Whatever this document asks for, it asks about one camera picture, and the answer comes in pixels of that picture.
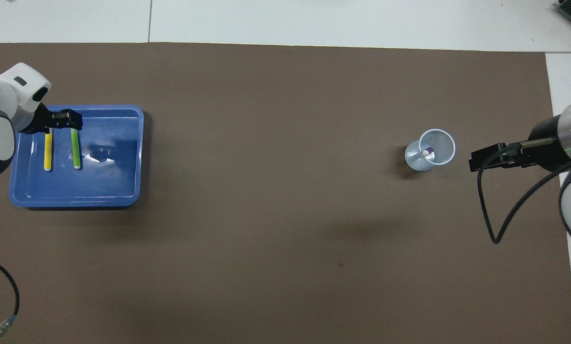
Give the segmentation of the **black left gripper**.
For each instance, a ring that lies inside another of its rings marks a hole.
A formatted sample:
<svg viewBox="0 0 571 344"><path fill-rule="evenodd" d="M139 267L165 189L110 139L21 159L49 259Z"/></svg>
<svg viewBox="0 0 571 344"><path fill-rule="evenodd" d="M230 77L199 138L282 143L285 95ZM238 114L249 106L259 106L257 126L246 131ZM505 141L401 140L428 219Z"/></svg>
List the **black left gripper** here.
<svg viewBox="0 0 571 344"><path fill-rule="evenodd" d="M64 127L71 130L82 130L83 126L82 115L73 109L62 109L62 111L56 112L50 111L46 106L38 106L27 126L27 134L49 133L49 129L62 129Z"/></svg>

